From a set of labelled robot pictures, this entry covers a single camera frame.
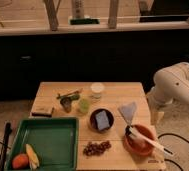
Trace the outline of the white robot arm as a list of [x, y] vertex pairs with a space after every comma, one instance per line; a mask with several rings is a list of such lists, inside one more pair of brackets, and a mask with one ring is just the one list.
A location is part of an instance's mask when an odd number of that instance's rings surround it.
[[189, 106], [189, 63], [180, 62], [158, 70], [153, 76], [154, 86], [146, 94], [151, 112], [151, 124], [156, 125], [164, 116], [161, 107], [173, 100]]

